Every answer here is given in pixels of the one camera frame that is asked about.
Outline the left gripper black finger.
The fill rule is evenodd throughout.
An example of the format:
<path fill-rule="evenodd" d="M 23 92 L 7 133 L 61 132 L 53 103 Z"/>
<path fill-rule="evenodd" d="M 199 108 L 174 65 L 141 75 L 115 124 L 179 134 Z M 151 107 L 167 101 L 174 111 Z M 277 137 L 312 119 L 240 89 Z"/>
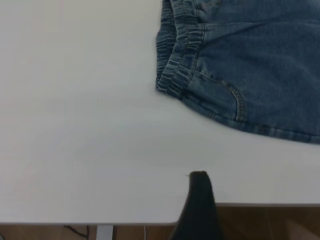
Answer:
<path fill-rule="evenodd" d="M 207 172 L 189 174 L 187 199 L 170 239 L 218 239 L 218 212 Z"/>

